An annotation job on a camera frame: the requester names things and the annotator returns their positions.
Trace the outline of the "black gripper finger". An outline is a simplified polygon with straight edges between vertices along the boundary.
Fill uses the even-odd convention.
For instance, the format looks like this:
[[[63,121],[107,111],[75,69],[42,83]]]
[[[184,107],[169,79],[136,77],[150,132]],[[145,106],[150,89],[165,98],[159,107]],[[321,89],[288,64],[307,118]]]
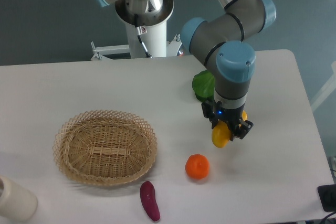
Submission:
[[[236,122],[229,122],[230,140],[233,141],[235,138],[243,139],[253,126],[253,122],[249,120],[240,119]]]
[[[213,112],[213,106],[210,102],[202,102],[201,104],[203,116],[211,122],[211,129],[213,129],[218,122],[218,119]]]

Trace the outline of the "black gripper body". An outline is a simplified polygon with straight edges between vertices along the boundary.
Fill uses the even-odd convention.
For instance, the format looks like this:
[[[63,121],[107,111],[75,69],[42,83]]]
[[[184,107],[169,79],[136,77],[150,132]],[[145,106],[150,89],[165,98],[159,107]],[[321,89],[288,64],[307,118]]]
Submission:
[[[213,100],[206,100],[205,102],[210,102],[213,106],[213,112],[215,113],[217,119],[221,119],[226,122],[229,126],[229,122],[236,122],[242,119],[242,113],[244,110],[244,104],[235,109],[224,108],[221,102],[215,102]]]

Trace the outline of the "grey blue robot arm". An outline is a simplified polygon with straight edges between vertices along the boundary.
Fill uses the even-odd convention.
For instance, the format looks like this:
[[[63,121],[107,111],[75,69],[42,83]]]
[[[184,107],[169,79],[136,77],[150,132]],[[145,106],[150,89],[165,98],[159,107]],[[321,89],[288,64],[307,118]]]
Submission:
[[[97,0],[114,5],[124,22],[132,58],[168,55],[166,22],[173,13],[173,0]],[[272,0],[219,0],[224,13],[208,22],[189,20],[180,33],[180,45],[191,53],[215,79],[214,91],[202,103],[203,115],[217,131],[228,128],[228,140],[244,138],[253,124],[243,110],[255,72],[256,55],[245,43],[249,36],[269,27],[276,19]]]

